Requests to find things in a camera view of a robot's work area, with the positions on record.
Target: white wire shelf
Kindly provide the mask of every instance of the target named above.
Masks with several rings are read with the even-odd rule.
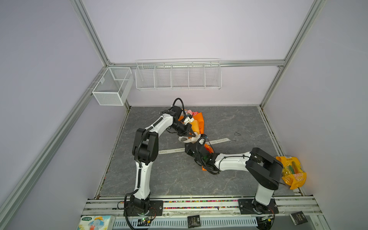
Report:
[[[134,78],[129,67],[108,67],[92,93],[100,105],[124,105]]]
[[[158,62],[137,61],[135,72],[138,90],[220,89],[220,60]]]

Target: white wall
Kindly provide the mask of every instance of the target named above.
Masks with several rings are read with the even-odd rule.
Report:
[[[68,0],[1,1],[0,31],[1,205],[102,64]]]
[[[333,230],[367,228],[367,12],[327,1],[265,107]]]
[[[313,0],[84,0],[113,63],[284,59]]]
[[[139,91],[128,95],[132,106],[167,106],[180,97],[186,105],[259,105],[275,77],[276,66],[224,67],[221,89]]]
[[[92,98],[8,230],[75,229],[93,199],[125,114]]]

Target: robotic arm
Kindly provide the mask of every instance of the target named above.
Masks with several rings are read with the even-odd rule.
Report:
[[[185,114],[184,105],[180,108],[174,104],[168,110],[162,111],[161,116],[152,125],[145,129],[139,128],[135,135],[132,153],[136,161],[137,177],[130,203],[141,213],[148,213],[149,209],[149,180],[153,161],[158,155],[160,135],[171,127],[181,137],[196,136],[190,124],[194,119],[189,114]],[[179,121],[182,112],[184,118]],[[211,174],[219,174],[224,170],[250,172],[259,184],[250,207],[243,209],[246,209],[248,214],[268,213],[272,195],[279,187],[283,168],[281,162],[259,148],[253,148],[252,151],[242,154],[210,153],[205,148],[206,140],[207,136],[202,134],[196,142],[186,143],[185,152],[194,157],[194,161]]]

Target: yellow snack bag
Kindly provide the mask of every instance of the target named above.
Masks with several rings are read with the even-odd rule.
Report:
[[[277,156],[276,159],[284,166],[282,169],[282,179],[287,185],[291,186],[290,189],[293,190],[304,185],[307,173],[302,170],[298,158]]]

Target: tape strip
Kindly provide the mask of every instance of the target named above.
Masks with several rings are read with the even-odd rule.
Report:
[[[218,140],[214,140],[214,141],[207,141],[206,144],[209,144],[209,142],[210,142],[211,145],[214,145],[214,144],[222,143],[222,142],[226,142],[226,141],[230,141],[230,139],[229,138],[223,138],[223,139],[218,139]],[[167,153],[175,153],[175,152],[185,152],[185,148],[160,150],[159,154],[167,154]]]

